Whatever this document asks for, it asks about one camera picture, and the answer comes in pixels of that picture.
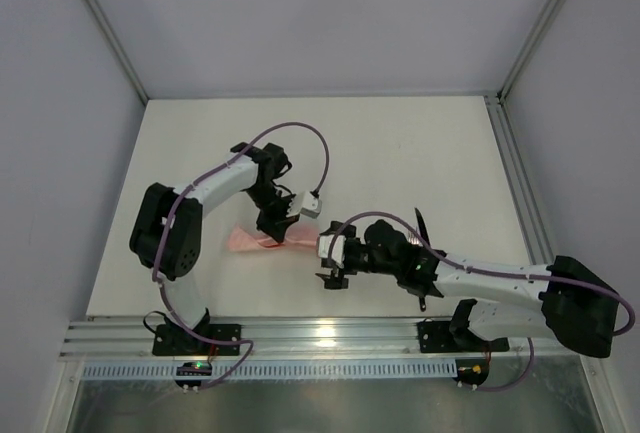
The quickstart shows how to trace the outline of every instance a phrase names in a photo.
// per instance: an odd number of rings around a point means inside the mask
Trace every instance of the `folded cloth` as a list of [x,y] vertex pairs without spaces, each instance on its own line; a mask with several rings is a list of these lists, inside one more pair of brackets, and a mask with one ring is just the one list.
[[236,225],[227,240],[227,248],[229,248],[229,251],[240,252],[293,246],[309,248],[315,251],[317,241],[318,229],[304,223],[291,225],[287,229],[284,243],[282,244],[276,243],[273,238],[262,232],[249,233]]

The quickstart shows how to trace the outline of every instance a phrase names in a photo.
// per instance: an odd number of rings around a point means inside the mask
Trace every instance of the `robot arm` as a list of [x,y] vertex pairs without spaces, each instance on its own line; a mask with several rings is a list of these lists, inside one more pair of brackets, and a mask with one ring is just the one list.
[[[238,153],[241,143],[231,149]],[[241,191],[246,191],[259,210],[257,228],[278,243],[284,241],[287,228],[300,215],[317,217],[322,203],[313,192],[285,194],[274,181],[291,169],[284,150],[269,143],[263,149],[251,147],[244,156],[218,174],[199,183],[180,203],[160,261],[166,295],[179,317],[195,328],[207,316],[193,275],[201,251],[202,222],[217,206]],[[153,266],[162,230],[171,205],[188,183],[167,187],[151,185],[142,201],[129,247],[147,268]]]
[[[450,266],[421,245],[409,242],[384,220],[378,220],[356,238],[353,225],[329,245],[341,223],[332,222],[318,241],[318,256],[330,274],[318,274],[326,289],[346,289],[348,275],[358,272],[395,277],[398,286],[424,298],[461,297],[451,320],[456,343],[467,351],[482,351],[488,341],[502,337],[555,337],[580,354],[605,358],[610,355],[618,302],[578,286],[542,280],[523,281],[468,273]],[[421,236],[427,240],[422,223]],[[494,272],[518,273],[535,278],[558,276],[587,282],[615,291],[573,258],[557,257],[552,265],[513,267],[482,263],[438,253],[458,265],[473,265]]]

